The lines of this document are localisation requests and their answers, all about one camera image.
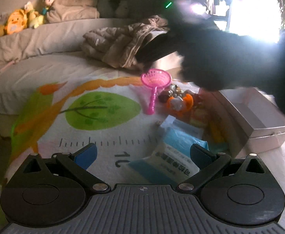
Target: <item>play mat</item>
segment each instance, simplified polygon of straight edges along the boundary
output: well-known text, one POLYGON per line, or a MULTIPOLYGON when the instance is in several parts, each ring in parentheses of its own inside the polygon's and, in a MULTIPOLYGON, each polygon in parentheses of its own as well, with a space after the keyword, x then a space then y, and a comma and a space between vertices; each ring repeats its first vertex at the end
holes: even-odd
MULTIPOLYGON (((173 83, 182 90, 199 90, 191 83, 173 83)), ((159 102, 156 113, 146 115, 149 100, 150 89, 139 77, 88 77, 42 85, 13 126, 11 154, 0 150, 0 184, 5 185, 33 152, 50 158, 56 152, 75 152, 90 142, 97 145, 98 155, 87 170, 111 187, 131 183, 127 165, 152 154, 160 141, 156 123, 167 117, 165 105, 159 102)), ((285 168, 276 164, 277 159, 285 162, 285 144, 282 149, 260 157, 285 192, 285 168)), ((0 228, 5 221, 0 208, 0 228)), ((280 223, 285 226, 285 211, 280 223)))

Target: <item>small toy figure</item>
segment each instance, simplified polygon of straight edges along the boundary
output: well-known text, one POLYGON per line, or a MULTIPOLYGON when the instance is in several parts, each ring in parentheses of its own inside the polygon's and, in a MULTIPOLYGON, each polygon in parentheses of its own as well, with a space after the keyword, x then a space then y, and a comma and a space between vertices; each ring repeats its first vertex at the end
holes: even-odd
POLYGON ((168 99, 172 96, 173 96, 173 91, 164 90, 159 94, 158 99, 161 103, 166 103, 168 99))
POLYGON ((31 2, 28 2, 24 5, 24 13, 28 16, 28 24, 30 24, 36 17, 39 16, 39 13, 34 10, 31 2))
POLYGON ((193 98, 190 94, 185 97, 170 97, 167 101, 167 108, 178 117, 183 117, 184 113, 189 112, 193 107, 193 98))
POLYGON ((55 0, 44 0, 45 2, 45 7, 42 10, 42 15, 45 16, 47 14, 47 12, 49 11, 49 8, 51 7, 51 5, 53 4, 55 0))
POLYGON ((197 94, 197 93, 195 93, 195 92, 193 92, 191 90, 185 90, 185 93, 186 94, 190 94, 192 96, 192 98, 193 98, 193 105, 194 106, 197 106, 198 104, 203 102, 203 99, 202 99, 202 97, 199 94, 197 94))
POLYGON ((176 88, 177 88, 177 85, 175 85, 175 84, 170 84, 169 86, 167 86, 165 89, 166 90, 171 90, 171 91, 175 91, 176 90, 176 88))
POLYGON ((30 24, 29 24, 29 28, 34 28, 36 29, 37 27, 39 27, 40 25, 44 24, 44 16, 43 15, 39 15, 38 17, 34 18, 30 24))

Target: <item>green light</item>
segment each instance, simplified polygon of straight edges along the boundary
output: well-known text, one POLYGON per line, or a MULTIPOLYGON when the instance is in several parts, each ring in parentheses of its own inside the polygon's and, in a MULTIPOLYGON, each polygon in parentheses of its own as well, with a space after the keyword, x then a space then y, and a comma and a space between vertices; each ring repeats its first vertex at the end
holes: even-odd
POLYGON ((172 2, 170 2, 168 5, 166 5, 165 8, 168 8, 168 7, 171 6, 171 5, 172 5, 172 2))

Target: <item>beige puffer jacket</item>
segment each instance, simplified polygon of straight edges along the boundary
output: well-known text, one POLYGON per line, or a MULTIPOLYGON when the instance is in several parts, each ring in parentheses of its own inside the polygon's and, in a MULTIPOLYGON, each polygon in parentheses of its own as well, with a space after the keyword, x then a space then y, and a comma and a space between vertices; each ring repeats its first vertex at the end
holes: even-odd
POLYGON ((166 25, 165 19, 153 16, 129 26, 92 30, 83 36, 82 50, 114 68, 141 69, 135 54, 142 45, 167 32, 167 28, 163 28, 166 25))

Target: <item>pink plastic handle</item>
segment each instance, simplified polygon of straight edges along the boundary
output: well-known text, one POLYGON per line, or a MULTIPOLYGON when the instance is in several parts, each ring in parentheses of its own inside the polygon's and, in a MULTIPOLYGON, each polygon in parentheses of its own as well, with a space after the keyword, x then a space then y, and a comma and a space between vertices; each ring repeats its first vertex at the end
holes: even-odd
POLYGON ((156 101, 156 93, 157 93, 157 88, 156 88, 156 87, 152 88, 151 97, 150 97, 150 103, 149 103, 149 108, 148 108, 148 110, 147 110, 147 114, 148 114, 148 115, 154 114, 154 103, 155 103, 155 101, 156 101))

